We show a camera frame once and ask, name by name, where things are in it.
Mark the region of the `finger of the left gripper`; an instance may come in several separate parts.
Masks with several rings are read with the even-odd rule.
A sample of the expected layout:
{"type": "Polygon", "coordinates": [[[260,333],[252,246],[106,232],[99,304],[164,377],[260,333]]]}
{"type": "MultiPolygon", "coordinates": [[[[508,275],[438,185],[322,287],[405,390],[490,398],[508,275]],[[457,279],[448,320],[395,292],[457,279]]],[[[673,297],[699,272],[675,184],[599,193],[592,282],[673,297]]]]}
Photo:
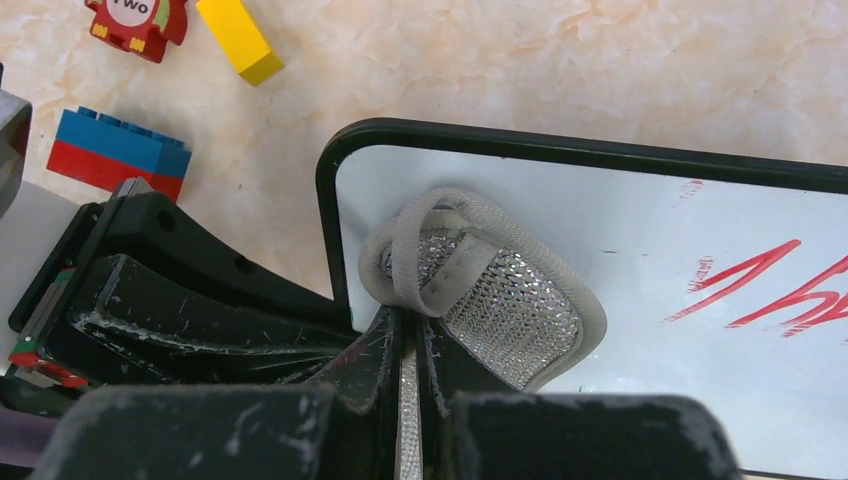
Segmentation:
{"type": "Polygon", "coordinates": [[[355,339],[160,193],[84,205],[58,262],[39,351],[95,386],[301,382],[355,339]]]}

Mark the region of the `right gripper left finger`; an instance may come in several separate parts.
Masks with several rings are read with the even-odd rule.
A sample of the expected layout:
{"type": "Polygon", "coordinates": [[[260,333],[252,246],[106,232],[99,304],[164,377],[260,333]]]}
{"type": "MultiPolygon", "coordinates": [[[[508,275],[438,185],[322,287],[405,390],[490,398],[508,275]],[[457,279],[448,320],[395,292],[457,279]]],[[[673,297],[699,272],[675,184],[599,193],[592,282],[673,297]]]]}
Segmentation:
{"type": "Polygon", "coordinates": [[[61,419],[36,479],[391,479],[402,314],[288,385],[104,387],[61,419]]]}

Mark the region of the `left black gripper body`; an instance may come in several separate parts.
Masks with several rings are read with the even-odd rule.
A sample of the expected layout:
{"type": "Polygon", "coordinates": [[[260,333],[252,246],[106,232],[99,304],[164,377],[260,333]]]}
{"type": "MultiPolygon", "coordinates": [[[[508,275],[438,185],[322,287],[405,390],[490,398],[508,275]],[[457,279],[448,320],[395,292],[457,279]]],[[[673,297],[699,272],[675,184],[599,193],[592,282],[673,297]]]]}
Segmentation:
{"type": "Polygon", "coordinates": [[[35,255],[39,270],[8,317],[17,334],[6,354],[6,400],[13,409],[57,418],[84,392],[142,373],[108,349],[103,334],[75,328],[68,309],[124,198],[151,191],[143,178],[131,178],[108,201],[72,204],[69,213],[47,222],[59,236],[35,255]]]}

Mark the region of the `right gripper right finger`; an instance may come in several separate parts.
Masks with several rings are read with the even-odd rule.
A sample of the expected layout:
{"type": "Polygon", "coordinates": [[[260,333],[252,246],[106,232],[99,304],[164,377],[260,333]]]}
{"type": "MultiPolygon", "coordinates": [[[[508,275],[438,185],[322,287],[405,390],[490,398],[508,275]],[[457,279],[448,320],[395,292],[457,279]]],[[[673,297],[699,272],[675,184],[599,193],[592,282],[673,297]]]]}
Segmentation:
{"type": "Polygon", "coordinates": [[[426,479],[739,479],[714,416],[681,396],[528,394],[417,319],[426,479]]]}

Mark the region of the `small whiteboard with black frame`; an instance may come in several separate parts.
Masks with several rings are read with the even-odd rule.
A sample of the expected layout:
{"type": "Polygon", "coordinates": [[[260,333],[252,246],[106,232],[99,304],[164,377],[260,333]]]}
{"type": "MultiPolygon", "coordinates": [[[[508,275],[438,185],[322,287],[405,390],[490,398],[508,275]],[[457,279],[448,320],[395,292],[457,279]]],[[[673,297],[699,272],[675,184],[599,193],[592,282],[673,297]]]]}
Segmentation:
{"type": "Polygon", "coordinates": [[[548,392],[678,394],[742,469],[847,475],[843,167],[377,118],[316,167],[335,300],[364,329],[367,235],[436,187],[481,194],[565,260],[608,318],[548,392]]]}

